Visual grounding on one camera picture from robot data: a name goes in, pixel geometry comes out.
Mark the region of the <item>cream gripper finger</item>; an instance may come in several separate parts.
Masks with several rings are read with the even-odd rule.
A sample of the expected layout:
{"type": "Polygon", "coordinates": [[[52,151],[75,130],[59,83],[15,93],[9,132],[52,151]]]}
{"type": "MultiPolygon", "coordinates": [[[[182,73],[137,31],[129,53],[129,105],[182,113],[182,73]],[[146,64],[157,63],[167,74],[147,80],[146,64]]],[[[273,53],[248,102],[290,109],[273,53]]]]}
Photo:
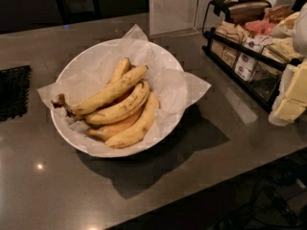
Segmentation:
{"type": "Polygon", "coordinates": [[[307,109],[307,62],[288,64],[279,83],[269,122],[284,127],[293,123],[307,109]]]}

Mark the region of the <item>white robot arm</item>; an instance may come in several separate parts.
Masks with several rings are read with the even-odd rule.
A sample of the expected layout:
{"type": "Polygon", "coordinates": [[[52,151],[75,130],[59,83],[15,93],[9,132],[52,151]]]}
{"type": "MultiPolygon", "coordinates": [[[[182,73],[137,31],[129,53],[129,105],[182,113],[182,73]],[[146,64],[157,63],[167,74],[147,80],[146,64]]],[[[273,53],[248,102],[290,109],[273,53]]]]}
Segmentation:
{"type": "Polygon", "coordinates": [[[293,123],[307,110],[307,4],[300,12],[288,16],[276,29],[288,37],[275,38],[273,43],[283,56],[299,53],[303,60],[297,67],[288,64],[279,83],[269,122],[277,126],[293,123]]]}

